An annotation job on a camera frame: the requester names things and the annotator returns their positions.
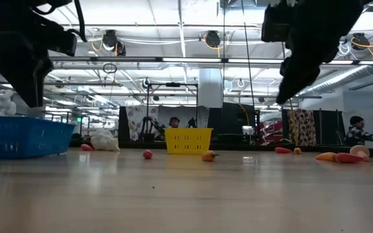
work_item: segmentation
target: ceiling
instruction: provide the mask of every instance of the ceiling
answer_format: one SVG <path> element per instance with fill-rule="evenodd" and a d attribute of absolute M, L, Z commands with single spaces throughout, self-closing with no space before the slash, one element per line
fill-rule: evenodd
<path fill-rule="evenodd" d="M 260 40 L 260 28 L 264 19 L 264 9 L 268 3 L 277 1 L 258 1 L 258 7 L 246 7 L 245 17 L 240 9 L 223 10 L 217 8 L 218 0 L 80 0 L 86 25 L 86 37 L 89 43 L 78 42 L 76 57 L 110 57 L 113 56 L 106 49 L 101 48 L 102 34 L 107 29 L 115 29 L 118 39 L 126 47 L 126 57 L 164 57 L 164 58 L 244 58 L 247 51 L 250 59 L 282 59 L 289 56 L 290 51 L 283 54 L 281 43 L 263 43 Z M 77 13 L 73 4 L 63 6 L 47 16 L 61 24 L 66 29 L 78 28 Z M 219 51 L 211 49 L 203 42 L 208 30 L 217 30 L 225 46 Z M 364 12 L 359 18 L 347 38 L 353 33 L 363 32 L 373 44 L 373 12 Z M 356 51 L 348 47 L 341 47 L 337 60 L 371 60 L 368 50 Z M 63 56 L 51 52 L 52 57 Z M 165 63 L 165 62 L 113 62 L 117 67 L 114 74 L 106 74 L 102 69 L 105 62 L 54 61 L 56 70 L 52 71 L 46 82 L 65 82 L 63 87 L 46 85 L 46 100 L 61 104 L 56 100 L 72 102 L 73 106 L 92 106 L 94 104 L 133 105 L 146 102 L 144 96 L 133 97 L 134 94 L 145 93 L 142 81 L 145 78 L 154 83 L 179 82 L 198 83 L 199 70 L 206 68 L 220 69 L 225 85 L 231 88 L 226 94 L 238 96 L 240 93 L 250 93 L 248 85 L 250 77 L 255 95 L 271 96 L 267 103 L 274 102 L 278 86 L 282 79 L 279 74 L 280 64 L 254 64 L 249 69 L 246 64 L 208 64 L 208 63 Z M 335 71 L 351 68 L 346 65 L 323 67 L 319 78 L 331 75 Z M 122 87 L 111 85 L 115 80 Z M 98 85 L 100 82 L 109 86 Z M 161 87 L 155 94 L 162 94 L 159 101 L 151 100 L 154 104 L 195 104 L 195 89 L 186 90 L 184 87 Z M 104 94 L 95 101 L 87 101 L 87 95 Z M 238 101 L 237 97 L 230 97 L 226 101 Z M 242 97 L 240 102 L 252 104 L 251 98 Z"/>

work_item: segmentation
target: floor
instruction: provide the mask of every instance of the floor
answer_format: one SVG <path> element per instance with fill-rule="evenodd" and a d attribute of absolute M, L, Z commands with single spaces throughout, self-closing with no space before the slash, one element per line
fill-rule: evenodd
<path fill-rule="evenodd" d="M 0 232 L 373 232 L 373 161 L 219 153 L 0 161 Z"/>

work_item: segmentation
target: toy fruit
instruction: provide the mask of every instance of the toy fruit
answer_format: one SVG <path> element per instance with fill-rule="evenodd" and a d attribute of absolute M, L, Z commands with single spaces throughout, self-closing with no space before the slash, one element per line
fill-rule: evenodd
<path fill-rule="evenodd" d="M 316 156 L 316 159 L 320 161 L 336 162 L 336 154 L 332 152 L 326 152 Z"/>
<path fill-rule="evenodd" d="M 369 162 L 370 152 L 366 146 L 356 145 L 352 146 L 349 151 L 350 154 L 362 157 L 365 162 Z"/>
<path fill-rule="evenodd" d="M 143 157 L 145 159 L 152 159 L 152 156 L 153 156 L 153 152 L 150 150 L 146 150 L 143 152 Z"/>
<path fill-rule="evenodd" d="M 219 155 L 213 151 L 207 151 L 202 154 L 202 160 L 205 162 L 214 162 L 216 156 Z"/>
<path fill-rule="evenodd" d="M 336 161 L 339 163 L 357 163 L 362 162 L 363 158 L 349 153 L 337 153 Z"/>
<path fill-rule="evenodd" d="M 80 149 L 82 149 L 84 151 L 92 151 L 93 150 L 93 148 L 91 146 L 87 145 L 87 144 L 82 144 L 80 146 Z"/>
<path fill-rule="evenodd" d="M 287 148 L 276 147 L 275 152 L 276 153 L 291 153 L 291 150 Z"/>
<path fill-rule="evenodd" d="M 302 154 L 302 150 L 300 148 L 295 148 L 294 152 L 295 152 L 296 155 L 301 155 Z"/>

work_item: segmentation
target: white backdrop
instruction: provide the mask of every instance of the white backdrop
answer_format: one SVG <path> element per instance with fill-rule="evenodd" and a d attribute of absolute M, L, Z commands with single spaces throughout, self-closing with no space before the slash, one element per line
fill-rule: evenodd
<path fill-rule="evenodd" d="M 364 131 L 368 133 L 373 133 L 373 111 L 372 110 L 353 110 L 353 111 L 347 111 L 343 112 L 343 126 L 345 127 L 345 132 L 348 133 L 349 128 L 349 120 L 353 116 L 359 116 L 362 117 L 365 121 L 365 127 L 363 128 Z M 368 148 L 373 148 L 373 142 L 366 141 L 365 145 Z"/>

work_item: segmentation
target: white stuffed animal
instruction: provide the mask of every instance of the white stuffed animal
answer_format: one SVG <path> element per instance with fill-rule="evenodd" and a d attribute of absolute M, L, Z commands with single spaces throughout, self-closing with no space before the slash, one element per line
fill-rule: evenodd
<path fill-rule="evenodd" d="M 106 129 L 96 130 L 91 135 L 90 142 L 95 150 L 120 151 L 119 141 Z"/>
<path fill-rule="evenodd" d="M 11 102 L 11 90 L 0 90 L 0 116 L 14 116 L 17 112 L 16 103 Z"/>

